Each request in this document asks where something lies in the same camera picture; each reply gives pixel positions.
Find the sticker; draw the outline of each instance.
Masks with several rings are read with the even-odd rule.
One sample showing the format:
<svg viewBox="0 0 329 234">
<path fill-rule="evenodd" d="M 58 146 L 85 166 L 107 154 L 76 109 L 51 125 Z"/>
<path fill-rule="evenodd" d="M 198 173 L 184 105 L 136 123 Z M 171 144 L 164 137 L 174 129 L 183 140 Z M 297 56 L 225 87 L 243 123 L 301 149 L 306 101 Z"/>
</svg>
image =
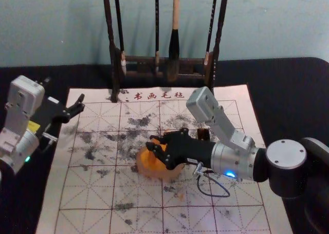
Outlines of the sticker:
<svg viewBox="0 0 329 234">
<path fill-rule="evenodd" d="M 35 134 L 38 131 L 38 129 L 40 128 L 40 125 L 35 122 L 29 121 L 27 128 Z"/>
<path fill-rule="evenodd" d="M 60 101 L 57 99 L 54 99 L 53 97 L 48 97 L 48 100 L 50 100 L 51 102 L 54 102 L 55 104 L 58 104 Z"/>
<path fill-rule="evenodd" d="M 196 160 L 196 159 L 187 158 L 187 161 L 190 162 L 190 163 L 195 163 L 195 164 L 197 164 L 197 160 Z"/>
</svg>

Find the cable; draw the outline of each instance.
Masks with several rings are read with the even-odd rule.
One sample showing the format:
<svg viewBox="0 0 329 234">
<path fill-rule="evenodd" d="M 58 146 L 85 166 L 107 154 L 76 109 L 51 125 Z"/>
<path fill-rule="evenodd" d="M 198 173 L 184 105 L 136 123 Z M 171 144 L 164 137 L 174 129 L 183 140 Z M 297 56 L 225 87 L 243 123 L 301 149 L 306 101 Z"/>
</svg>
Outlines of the cable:
<svg viewBox="0 0 329 234">
<path fill-rule="evenodd" d="M 203 172 L 203 174 L 204 174 L 205 177 L 207 177 L 208 179 L 212 180 L 212 181 L 215 182 L 217 185 L 219 185 L 219 186 L 225 191 L 225 193 L 227 193 L 227 194 L 226 194 L 226 195 L 225 195 L 225 194 L 223 194 L 223 195 L 218 195 L 218 194 L 208 194 L 208 193 L 202 191 L 201 188 L 200 188 L 200 177 L 201 177 L 201 176 L 198 176 L 198 177 L 197 177 L 197 189 L 198 189 L 202 194 L 204 194 L 204 195 L 206 195 L 206 196 L 221 197 L 221 198 L 226 198 L 226 197 L 230 197 L 230 196 L 231 196 L 230 192 L 229 192 L 229 191 L 228 191 L 223 185 L 221 185 L 218 181 L 216 181 L 215 179 L 213 179 L 212 177 L 210 177 L 210 176 L 209 176 L 208 174 L 206 174 L 206 173 L 214 173 L 214 172 L 213 172 L 212 170 L 206 170 L 206 171 Z"/>
</svg>

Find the orange object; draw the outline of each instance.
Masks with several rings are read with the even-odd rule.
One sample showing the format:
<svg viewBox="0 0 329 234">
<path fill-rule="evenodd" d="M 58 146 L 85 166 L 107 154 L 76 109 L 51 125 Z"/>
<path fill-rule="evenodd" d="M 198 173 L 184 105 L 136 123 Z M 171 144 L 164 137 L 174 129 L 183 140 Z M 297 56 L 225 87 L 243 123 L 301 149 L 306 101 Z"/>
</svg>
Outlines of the orange object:
<svg viewBox="0 0 329 234">
<path fill-rule="evenodd" d="M 162 150 L 166 150 L 167 145 L 160 144 L 156 139 L 151 142 L 159 144 Z M 174 170 L 167 170 L 164 163 L 158 160 L 153 152 L 149 151 L 146 147 L 142 147 L 136 155 L 136 164 L 138 172 L 144 176 L 155 177 L 163 179 L 165 182 L 170 182 L 178 177 L 184 164 L 178 165 Z"/>
</svg>

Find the black tablecloth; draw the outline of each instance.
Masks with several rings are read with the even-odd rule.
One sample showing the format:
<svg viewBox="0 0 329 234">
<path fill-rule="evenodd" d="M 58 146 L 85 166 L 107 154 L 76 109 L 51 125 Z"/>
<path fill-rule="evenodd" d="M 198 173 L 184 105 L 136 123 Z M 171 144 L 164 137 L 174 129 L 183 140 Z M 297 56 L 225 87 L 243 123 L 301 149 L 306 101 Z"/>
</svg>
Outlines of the black tablecloth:
<svg viewBox="0 0 329 234">
<path fill-rule="evenodd" d="M 70 87 L 111 88 L 111 66 L 74 65 L 0 68 L 0 105 L 10 81 L 18 75 L 33 80 L 51 76 L 47 94 L 63 103 Z M 329 144 L 329 64 L 316 58 L 221 61 L 215 86 L 248 84 L 266 145 L 310 136 Z M 171 86 L 188 86 L 177 82 Z M 124 87 L 168 86 L 163 81 L 127 79 Z M 0 127 L 5 111 L 0 108 Z M 0 193 L 0 233 L 34 233 L 42 207 L 54 149 L 34 154 L 10 189 Z M 315 233 L 304 216 L 305 196 L 284 200 L 294 233 Z"/>
</svg>

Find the blue led light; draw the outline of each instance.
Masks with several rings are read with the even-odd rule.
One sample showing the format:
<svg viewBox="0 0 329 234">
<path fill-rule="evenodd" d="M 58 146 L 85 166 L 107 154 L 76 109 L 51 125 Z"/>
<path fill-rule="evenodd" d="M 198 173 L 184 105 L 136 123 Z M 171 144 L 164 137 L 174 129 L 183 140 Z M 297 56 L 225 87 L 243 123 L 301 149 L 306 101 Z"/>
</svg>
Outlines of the blue led light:
<svg viewBox="0 0 329 234">
<path fill-rule="evenodd" d="M 234 174 L 233 172 L 231 172 L 231 171 L 227 171 L 227 172 L 225 173 L 225 175 L 226 175 L 226 176 L 229 176 L 229 177 L 233 177 L 233 178 L 235 178 L 235 174 Z"/>
</svg>

